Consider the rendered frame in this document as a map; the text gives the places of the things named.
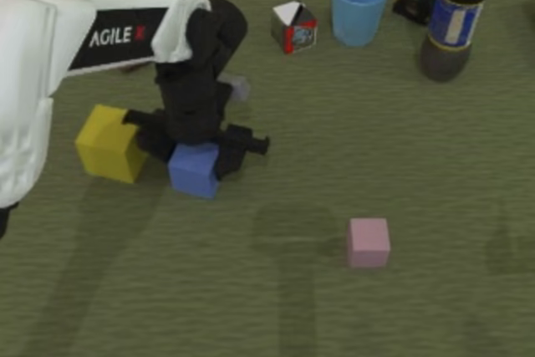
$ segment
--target yellow cube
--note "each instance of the yellow cube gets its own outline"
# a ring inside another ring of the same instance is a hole
[[[135,143],[134,125],[123,125],[126,110],[96,105],[75,144],[84,169],[93,176],[134,183],[147,154]]]

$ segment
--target blue and white label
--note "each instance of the blue and white label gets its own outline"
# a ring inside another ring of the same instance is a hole
[[[429,34],[442,46],[464,48],[471,43],[482,9],[482,3],[459,5],[447,0],[436,0]]]

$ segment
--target plastic cup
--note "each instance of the plastic cup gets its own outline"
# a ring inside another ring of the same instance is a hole
[[[386,0],[332,0],[334,36],[347,46],[365,46],[379,29]]]

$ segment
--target white robotic arm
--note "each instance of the white robotic arm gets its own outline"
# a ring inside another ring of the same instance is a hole
[[[189,59],[186,25],[198,8],[209,0],[0,0],[0,210],[42,172],[63,78]]]

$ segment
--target bottle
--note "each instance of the bottle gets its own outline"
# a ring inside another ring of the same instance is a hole
[[[436,0],[420,50],[420,66],[429,79],[450,81],[465,68],[484,1]]]

